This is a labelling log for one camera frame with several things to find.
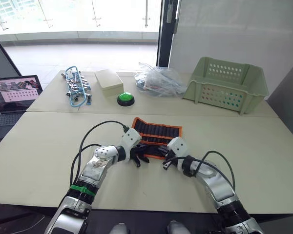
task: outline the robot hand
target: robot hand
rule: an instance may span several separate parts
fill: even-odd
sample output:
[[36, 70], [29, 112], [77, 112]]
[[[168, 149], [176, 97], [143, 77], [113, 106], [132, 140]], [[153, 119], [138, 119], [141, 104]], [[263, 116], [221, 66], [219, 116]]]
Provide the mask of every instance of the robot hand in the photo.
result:
[[130, 151], [141, 140], [139, 133], [129, 128], [118, 146], [102, 146], [94, 151], [75, 184], [71, 185], [60, 203], [45, 234], [82, 234], [87, 228], [91, 204], [102, 185], [108, 168], [119, 162], [129, 161]]
[[215, 209], [224, 220], [226, 234], [264, 234], [255, 219], [244, 209], [228, 180], [212, 168], [216, 168], [216, 165], [211, 162], [209, 164], [212, 167], [200, 165], [197, 159], [189, 156], [187, 145], [181, 137], [171, 140], [167, 147], [169, 152], [166, 160], [169, 162], [163, 163], [164, 169], [167, 170], [173, 164], [184, 175], [194, 176], [205, 185]]

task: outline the plastic bag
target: plastic bag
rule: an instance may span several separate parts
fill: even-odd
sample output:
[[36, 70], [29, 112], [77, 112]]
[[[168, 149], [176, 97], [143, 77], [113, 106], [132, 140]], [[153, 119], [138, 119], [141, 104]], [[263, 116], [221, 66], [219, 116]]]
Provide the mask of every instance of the plastic bag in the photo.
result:
[[137, 87], [145, 93], [156, 97], [181, 98], [187, 86], [181, 82], [179, 74], [171, 68], [152, 67], [139, 63], [143, 71], [135, 75]]

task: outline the floor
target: floor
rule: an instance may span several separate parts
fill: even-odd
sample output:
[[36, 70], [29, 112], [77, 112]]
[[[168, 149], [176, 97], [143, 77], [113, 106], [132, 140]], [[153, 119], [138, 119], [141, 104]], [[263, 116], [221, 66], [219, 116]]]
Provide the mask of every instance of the floor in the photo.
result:
[[156, 64], [156, 44], [53, 44], [6, 46], [22, 75], [37, 75], [45, 88], [59, 70], [139, 70], [139, 62]]

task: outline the green plastic basket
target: green plastic basket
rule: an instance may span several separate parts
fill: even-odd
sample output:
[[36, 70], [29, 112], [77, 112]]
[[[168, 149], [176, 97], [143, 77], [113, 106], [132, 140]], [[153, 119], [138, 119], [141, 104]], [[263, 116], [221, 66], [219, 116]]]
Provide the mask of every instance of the green plastic basket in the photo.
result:
[[268, 95], [263, 69], [203, 57], [183, 98], [243, 113], [251, 112]]

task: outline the white wall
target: white wall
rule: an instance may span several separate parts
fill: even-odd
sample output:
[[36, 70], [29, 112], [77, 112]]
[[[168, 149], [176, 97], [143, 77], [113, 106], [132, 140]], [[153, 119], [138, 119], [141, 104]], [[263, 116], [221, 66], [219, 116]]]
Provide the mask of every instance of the white wall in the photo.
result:
[[169, 66], [204, 56], [262, 67], [271, 94], [293, 67], [293, 0], [182, 0]]

